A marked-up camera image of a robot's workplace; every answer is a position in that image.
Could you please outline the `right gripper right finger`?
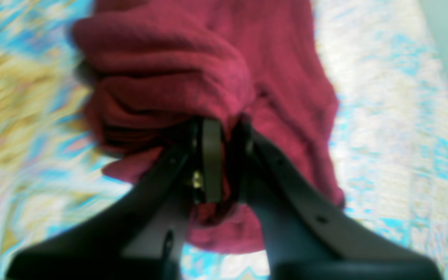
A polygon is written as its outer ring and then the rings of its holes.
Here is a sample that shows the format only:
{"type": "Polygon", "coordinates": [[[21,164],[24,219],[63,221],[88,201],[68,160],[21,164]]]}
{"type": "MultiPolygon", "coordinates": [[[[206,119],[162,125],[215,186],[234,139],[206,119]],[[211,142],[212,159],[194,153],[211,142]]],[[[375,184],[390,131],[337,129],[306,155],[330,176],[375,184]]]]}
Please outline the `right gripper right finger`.
{"type": "Polygon", "coordinates": [[[271,280],[441,280],[428,257],[349,218],[250,122],[229,144],[240,202],[259,219],[271,280]]]}

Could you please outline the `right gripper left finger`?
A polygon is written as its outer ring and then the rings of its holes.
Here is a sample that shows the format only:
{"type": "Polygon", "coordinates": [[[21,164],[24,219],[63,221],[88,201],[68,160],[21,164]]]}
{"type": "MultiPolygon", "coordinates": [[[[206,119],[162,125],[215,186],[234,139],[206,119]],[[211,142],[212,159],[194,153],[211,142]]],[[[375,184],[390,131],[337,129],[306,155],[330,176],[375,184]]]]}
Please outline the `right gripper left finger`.
{"type": "Polygon", "coordinates": [[[222,201],[222,126],[195,119],[119,201],[18,252],[8,280],[179,280],[191,209],[222,201]]]}

